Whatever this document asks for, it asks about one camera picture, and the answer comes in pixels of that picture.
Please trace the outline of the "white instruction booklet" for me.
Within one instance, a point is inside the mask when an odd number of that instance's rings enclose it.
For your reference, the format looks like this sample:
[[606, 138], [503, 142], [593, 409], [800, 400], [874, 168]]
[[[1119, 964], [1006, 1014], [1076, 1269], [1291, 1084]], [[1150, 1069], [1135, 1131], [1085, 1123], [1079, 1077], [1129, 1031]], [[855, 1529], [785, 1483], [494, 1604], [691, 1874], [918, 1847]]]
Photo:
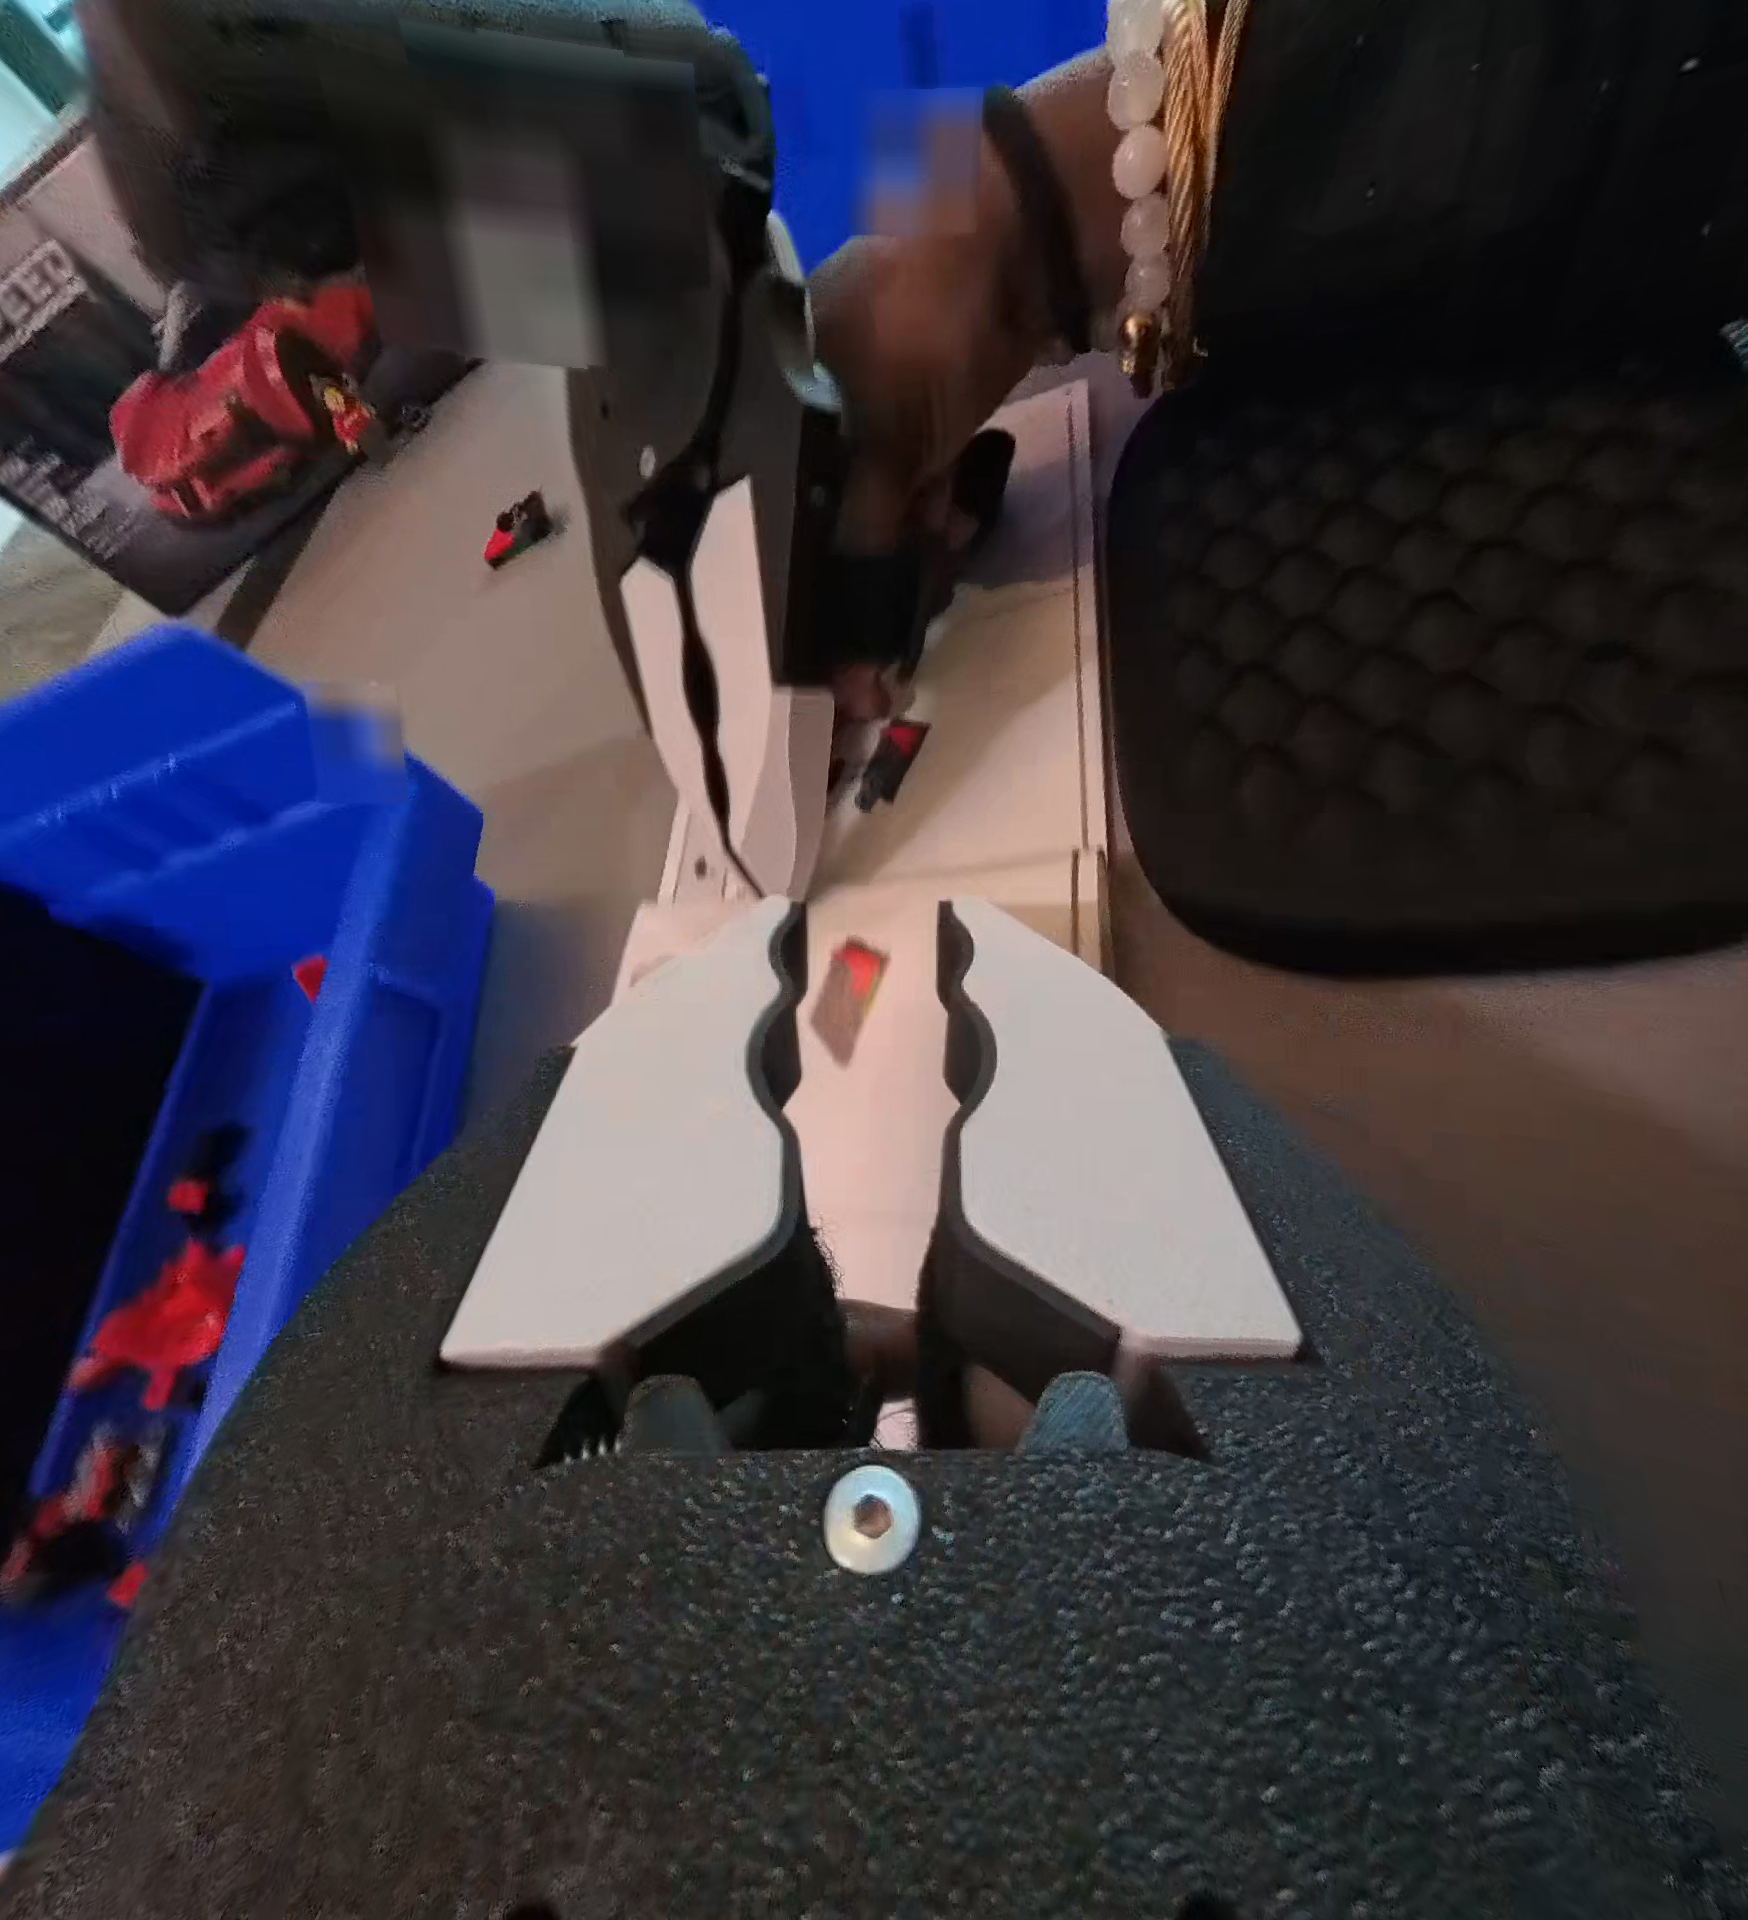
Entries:
[[1085, 378], [996, 415], [1017, 457], [976, 574], [931, 636], [897, 800], [830, 807], [807, 912], [802, 1143], [816, 1235], [848, 1301], [910, 1309], [934, 1224], [945, 1011], [934, 927], [979, 896], [1103, 965], [1105, 769]]

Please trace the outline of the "toy car set box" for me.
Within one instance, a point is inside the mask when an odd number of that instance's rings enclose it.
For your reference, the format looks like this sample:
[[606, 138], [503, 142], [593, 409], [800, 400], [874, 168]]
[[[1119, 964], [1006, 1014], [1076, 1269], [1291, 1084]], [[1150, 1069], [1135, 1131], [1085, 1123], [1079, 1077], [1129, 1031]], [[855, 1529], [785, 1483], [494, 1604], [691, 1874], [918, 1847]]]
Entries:
[[181, 614], [389, 459], [474, 362], [380, 339], [356, 279], [159, 319], [65, 244], [0, 274], [0, 497]]

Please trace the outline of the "black quilted cushion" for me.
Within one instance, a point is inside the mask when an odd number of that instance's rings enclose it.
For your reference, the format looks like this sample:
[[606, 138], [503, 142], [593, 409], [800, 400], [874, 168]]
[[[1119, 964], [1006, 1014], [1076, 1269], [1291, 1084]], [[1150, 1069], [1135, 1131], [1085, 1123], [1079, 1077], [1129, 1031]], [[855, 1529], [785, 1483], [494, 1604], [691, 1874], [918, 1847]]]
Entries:
[[1748, 938], [1748, 370], [1248, 365], [1131, 429], [1109, 755], [1166, 914], [1324, 978]]

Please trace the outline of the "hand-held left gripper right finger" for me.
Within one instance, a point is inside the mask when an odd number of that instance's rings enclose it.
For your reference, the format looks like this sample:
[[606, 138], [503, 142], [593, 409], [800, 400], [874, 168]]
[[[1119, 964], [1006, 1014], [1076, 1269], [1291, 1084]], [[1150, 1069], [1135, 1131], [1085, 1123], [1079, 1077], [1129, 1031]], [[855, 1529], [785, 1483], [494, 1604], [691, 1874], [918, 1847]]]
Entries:
[[988, 1371], [1291, 1362], [1305, 1335], [1155, 1022], [976, 896], [937, 910], [956, 1111], [937, 1314]]

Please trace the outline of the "blue storage bin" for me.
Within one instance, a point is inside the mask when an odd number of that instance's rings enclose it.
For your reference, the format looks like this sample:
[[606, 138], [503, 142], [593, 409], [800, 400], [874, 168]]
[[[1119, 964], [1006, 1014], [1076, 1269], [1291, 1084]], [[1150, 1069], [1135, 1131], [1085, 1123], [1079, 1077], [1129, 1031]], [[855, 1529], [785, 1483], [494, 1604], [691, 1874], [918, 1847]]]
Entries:
[[[389, 724], [186, 628], [0, 706], [0, 1566], [200, 993], [329, 957], [144, 1569], [271, 1339], [454, 1135], [494, 921], [480, 836]], [[0, 1606], [0, 1871], [136, 1595]]]
[[706, 2], [766, 79], [775, 208], [806, 269], [861, 231], [927, 122], [1102, 48], [1102, 2]]

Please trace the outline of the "black wristband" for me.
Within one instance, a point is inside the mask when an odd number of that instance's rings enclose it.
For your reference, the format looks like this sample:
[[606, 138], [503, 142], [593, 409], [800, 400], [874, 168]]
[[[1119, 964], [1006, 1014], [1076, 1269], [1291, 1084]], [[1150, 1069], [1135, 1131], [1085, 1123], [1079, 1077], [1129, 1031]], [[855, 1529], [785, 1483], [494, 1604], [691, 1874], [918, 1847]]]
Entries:
[[982, 93], [982, 135], [1013, 192], [1046, 346], [1055, 365], [1091, 349], [1093, 311], [1066, 186], [1031, 110], [1008, 87]]

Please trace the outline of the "person's right forearm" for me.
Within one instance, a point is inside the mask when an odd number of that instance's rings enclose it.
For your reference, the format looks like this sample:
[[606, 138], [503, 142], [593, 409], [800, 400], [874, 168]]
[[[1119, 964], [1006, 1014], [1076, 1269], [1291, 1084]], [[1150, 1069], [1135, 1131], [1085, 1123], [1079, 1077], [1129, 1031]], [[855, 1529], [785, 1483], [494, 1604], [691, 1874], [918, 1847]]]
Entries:
[[1250, 4], [1210, 378], [1480, 369], [1748, 322], [1748, 2]]

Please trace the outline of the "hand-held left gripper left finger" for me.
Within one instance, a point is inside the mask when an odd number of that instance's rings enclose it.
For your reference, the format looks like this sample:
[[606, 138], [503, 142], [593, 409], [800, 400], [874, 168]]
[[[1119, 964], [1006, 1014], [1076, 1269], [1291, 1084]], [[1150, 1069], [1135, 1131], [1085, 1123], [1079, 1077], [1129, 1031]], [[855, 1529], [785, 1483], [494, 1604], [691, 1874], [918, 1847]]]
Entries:
[[767, 896], [581, 1031], [439, 1345], [444, 1368], [629, 1362], [792, 1247], [806, 989], [806, 906]]

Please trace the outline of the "pile of red black bricks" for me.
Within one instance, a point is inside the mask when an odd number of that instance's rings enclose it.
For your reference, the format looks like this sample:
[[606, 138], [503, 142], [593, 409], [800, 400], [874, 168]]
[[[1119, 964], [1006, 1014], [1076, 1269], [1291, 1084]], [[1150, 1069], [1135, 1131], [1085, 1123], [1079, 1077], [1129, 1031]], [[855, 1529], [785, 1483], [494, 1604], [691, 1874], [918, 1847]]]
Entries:
[[237, 1297], [329, 972], [307, 953], [200, 993], [0, 1566], [0, 1606], [100, 1586], [126, 1606]]

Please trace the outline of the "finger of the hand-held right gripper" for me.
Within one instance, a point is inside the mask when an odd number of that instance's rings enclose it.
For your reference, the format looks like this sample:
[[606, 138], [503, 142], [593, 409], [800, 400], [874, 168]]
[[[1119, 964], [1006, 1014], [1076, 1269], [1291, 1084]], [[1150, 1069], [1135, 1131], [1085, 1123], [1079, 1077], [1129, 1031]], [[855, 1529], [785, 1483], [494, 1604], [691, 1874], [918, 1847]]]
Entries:
[[806, 901], [825, 830], [835, 699], [772, 673], [750, 483], [717, 491], [701, 528], [701, 645], [717, 698], [730, 860], [760, 894]]
[[676, 800], [708, 830], [735, 880], [742, 880], [719, 748], [721, 696], [695, 602], [695, 565], [721, 501], [722, 496], [683, 496], [665, 504], [639, 540], [618, 594], [647, 733]]

